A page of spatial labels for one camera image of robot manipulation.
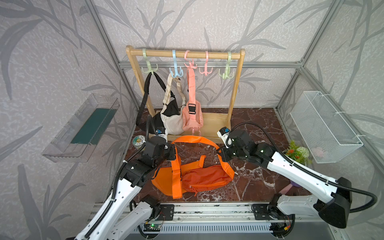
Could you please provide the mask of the bright orange crossbody bag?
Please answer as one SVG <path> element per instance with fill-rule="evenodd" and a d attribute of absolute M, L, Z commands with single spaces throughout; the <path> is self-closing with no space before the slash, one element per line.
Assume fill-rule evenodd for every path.
<path fill-rule="evenodd" d="M 203 183 L 205 159 L 206 156 L 202 155 L 198 161 L 183 165 L 181 158 L 176 157 L 170 167 L 158 169 L 152 184 L 173 199 L 180 199 L 186 192 L 197 193 L 197 186 Z"/>

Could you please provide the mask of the dark orange crossbody bag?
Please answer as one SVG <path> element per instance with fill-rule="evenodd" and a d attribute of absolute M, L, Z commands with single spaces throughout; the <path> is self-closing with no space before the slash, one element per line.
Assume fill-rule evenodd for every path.
<path fill-rule="evenodd" d="M 175 150 L 176 159 L 171 162 L 172 166 L 172 197 L 179 199 L 185 192 L 199 193 L 221 188 L 230 183 L 235 176 L 232 167 L 223 161 L 218 155 L 218 165 L 204 168 L 205 156 L 202 155 L 199 165 L 182 165 L 178 151 Z"/>

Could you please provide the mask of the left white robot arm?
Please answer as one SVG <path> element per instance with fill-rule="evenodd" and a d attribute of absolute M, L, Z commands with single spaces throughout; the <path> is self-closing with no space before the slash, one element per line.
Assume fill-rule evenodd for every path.
<path fill-rule="evenodd" d="M 122 218 L 126 207 L 154 179 L 160 166 L 175 160 L 176 148 L 163 137 L 165 129 L 155 128 L 152 116 L 147 117 L 145 143 L 118 170 L 110 196 L 76 240 L 124 240 L 140 224 L 160 214 L 160 202 L 146 196 Z"/>

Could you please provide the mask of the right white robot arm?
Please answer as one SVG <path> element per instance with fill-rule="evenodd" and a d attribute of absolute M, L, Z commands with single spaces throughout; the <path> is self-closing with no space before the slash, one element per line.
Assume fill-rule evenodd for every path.
<path fill-rule="evenodd" d="M 258 165 L 292 180 L 311 193 L 307 200 L 277 194 L 275 200 L 270 202 L 270 215 L 314 215 L 331 226 L 344 229 L 349 214 L 365 211 L 377 203 L 375 194 L 352 188 L 349 180 L 336 180 L 292 160 L 277 147 L 263 127 L 251 124 L 258 127 L 270 142 L 257 144 L 239 126 L 231 130 L 223 127 L 217 135 L 224 143 L 224 147 L 218 150 L 224 161 L 239 159 Z"/>

